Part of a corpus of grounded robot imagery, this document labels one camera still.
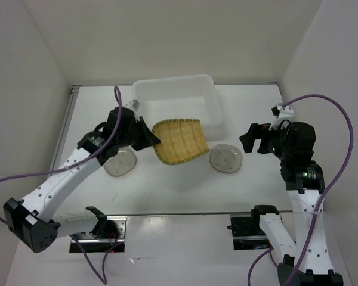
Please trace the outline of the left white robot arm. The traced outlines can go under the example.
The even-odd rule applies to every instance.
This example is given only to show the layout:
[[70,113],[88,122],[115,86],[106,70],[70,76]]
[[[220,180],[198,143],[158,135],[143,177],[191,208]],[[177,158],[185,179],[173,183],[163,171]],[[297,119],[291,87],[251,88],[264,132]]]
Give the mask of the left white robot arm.
[[62,202],[123,147],[140,151],[160,144],[142,117],[128,108],[114,108],[105,122],[78,142],[65,164],[21,200],[3,206],[8,229],[34,253],[46,250],[58,237],[60,222],[53,215]]

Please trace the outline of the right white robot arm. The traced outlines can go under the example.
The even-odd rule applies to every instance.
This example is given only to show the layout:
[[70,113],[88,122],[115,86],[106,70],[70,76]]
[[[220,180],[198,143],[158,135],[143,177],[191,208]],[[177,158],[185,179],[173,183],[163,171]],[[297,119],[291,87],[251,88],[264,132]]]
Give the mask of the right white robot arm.
[[295,238],[289,235],[275,206],[254,206],[249,220],[251,231],[264,233],[279,259],[280,285],[343,285],[326,242],[323,204],[319,202],[325,181],[322,168],[312,159],[314,127],[303,122],[288,122],[276,128],[269,123],[253,123],[239,139],[246,153],[259,140],[258,153],[272,153],[280,160],[281,176],[292,204]]

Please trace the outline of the bamboo woven tray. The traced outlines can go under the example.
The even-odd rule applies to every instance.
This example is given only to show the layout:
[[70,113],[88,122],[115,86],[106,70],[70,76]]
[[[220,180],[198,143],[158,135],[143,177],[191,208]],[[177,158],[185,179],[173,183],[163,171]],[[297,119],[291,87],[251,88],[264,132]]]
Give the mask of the bamboo woven tray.
[[209,151],[199,119],[168,119],[157,122],[152,133],[160,139],[154,151],[157,158],[173,166],[192,161]]

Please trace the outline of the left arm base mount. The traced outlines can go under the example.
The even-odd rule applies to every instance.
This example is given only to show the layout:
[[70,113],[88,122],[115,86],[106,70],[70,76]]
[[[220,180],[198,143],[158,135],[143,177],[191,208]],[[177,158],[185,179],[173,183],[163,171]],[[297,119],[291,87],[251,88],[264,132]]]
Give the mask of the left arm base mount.
[[73,237],[78,240],[86,253],[106,253],[114,247],[112,253],[123,253],[125,251],[126,216],[109,216],[110,229],[104,230],[100,235],[91,232],[80,232]]

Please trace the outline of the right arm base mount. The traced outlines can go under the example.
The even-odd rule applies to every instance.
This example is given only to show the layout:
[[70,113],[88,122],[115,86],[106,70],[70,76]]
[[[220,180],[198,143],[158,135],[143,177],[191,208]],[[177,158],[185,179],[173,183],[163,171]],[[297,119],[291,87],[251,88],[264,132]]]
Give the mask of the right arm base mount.
[[255,206],[249,213],[232,213],[227,229],[232,232],[235,250],[260,250],[272,246],[283,255],[294,246],[282,224],[280,212],[274,206]]

